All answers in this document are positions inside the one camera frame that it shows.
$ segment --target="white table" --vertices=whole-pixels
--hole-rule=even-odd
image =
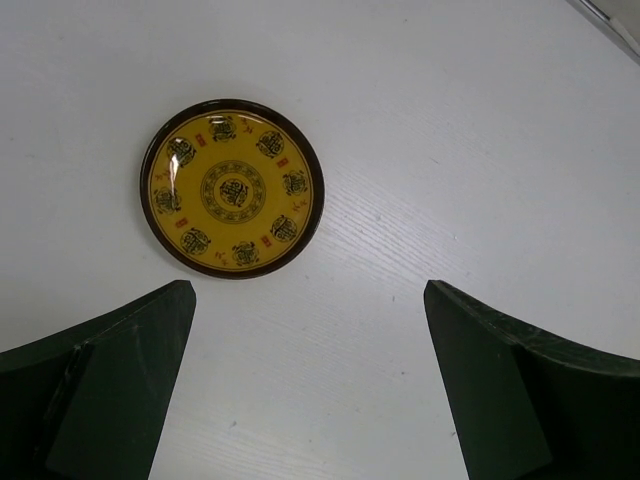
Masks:
[[[640,357],[639,91],[558,1],[5,0],[0,351],[186,278],[152,479],[464,479],[426,281]],[[324,169],[316,237],[257,280],[191,272],[140,207],[155,131],[220,97]]]

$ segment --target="yellow plate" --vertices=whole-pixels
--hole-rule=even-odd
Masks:
[[[273,110],[212,100],[180,112],[144,158],[140,194],[160,243],[199,272],[250,278],[295,258],[324,206],[318,158]]]

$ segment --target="dark brown plate rim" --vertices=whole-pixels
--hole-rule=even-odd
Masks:
[[[167,136],[175,128],[179,127],[190,118],[197,117],[206,113],[215,113],[221,110],[241,110],[249,113],[254,113],[285,131],[287,135],[289,135],[291,140],[296,143],[296,145],[304,155],[305,160],[307,161],[309,172],[311,173],[311,183],[313,185],[314,192],[314,201],[313,205],[311,206],[309,221],[306,228],[302,232],[302,235],[299,237],[298,242],[293,245],[293,247],[291,247],[291,249],[286,254],[284,254],[274,262],[262,267],[257,267],[253,270],[246,270],[243,272],[228,272],[218,270],[213,267],[205,267],[204,265],[191,260],[187,255],[178,250],[164,236],[162,230],[155,222],[152,206],[149,202],[148,178],[151,174],[153,160],[158,152],[158,149],[162,146]],[[289,121],[287,118],[285,118],[275,110],[272,110],[269,107],[265,107],[264,105],[260,105],[255,102],[251,102],[249,100],[238,100],[232,98],[209,100],[184,109],[167,123],[165,123],[164,126],[158,131],[158,133],[156,133],[155,137],[149,144],[149,148],[147,148],[147,152],[144,155],[144,161],[142,162],[142,171],[140,172],[140,199],[142,200],[142,210],[144,211],[144,216],[147,220],[147,223],[149,224],[149,227],[151,227],[151,231],[165,248],[165,250],[167,250],[179,262],[200,273],[204,273],[205,275],[209,275],[212,277],[232,280],[256,278],[267,275],[284,267],[286,264],[296,258],[302,252],[302,250],[306,248],[306,246],[311,241],[311,238],[313,238],[316,233],[316,230],[320,223],[320,218],[322,217],[322,211],[324,209],[324,195],[324,178],[322,175],[322,169],[320,168],[320,162],[318,161],[318,157],[313,150],[313,147],[304,136],[304,134],[291,121]]]

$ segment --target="black motif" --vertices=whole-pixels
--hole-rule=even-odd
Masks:
[[[271,235],[279,242],[290,242],[298,234],[298,226],[296,222],[289,217],[280,215],[276,218],[271,227]]]
[[[269,131],[260,136],[256,147],[269,158],[275,158],[284,150],[284,138],[278,132]]]
[[[168,187],[162,187],[159,190],[154,190],[153,199],[158,213],[175,213],[181,210],[182,198],[176,189],[172,191]]]
[[[249,196],[249,187],[241,180],[231,178],[220,185],[220,196],[226,204],[241,207]]]
[[[226,143],[236,138],[236,124],[233,118],[216,115],[209,118],[209,133],[213,137],[214,142]]]
[[[240,242],[232,250],[233,259],[239,267],[246,267],[260,261],[258,249],[253,242]]]
[[[210,243],[209,237],[197,228],[185,232],[180,239],[180,245],[189,255],[202,255],[207,251]]]
[[[167,155],[170,160],[177,160],[180,167],[186,167],[195,158],[196,149],[188,140],[176,137],[169,140]]]
[[[282,180],[287,195],[302,195],[308,190],[307,178],[302,170],[292,170],[283,175]]]
[[[232,160],[219,163],[205,174],[200,197],[216,220],[243,223],[262,210],[267,194],[264,181],[255,168]]]

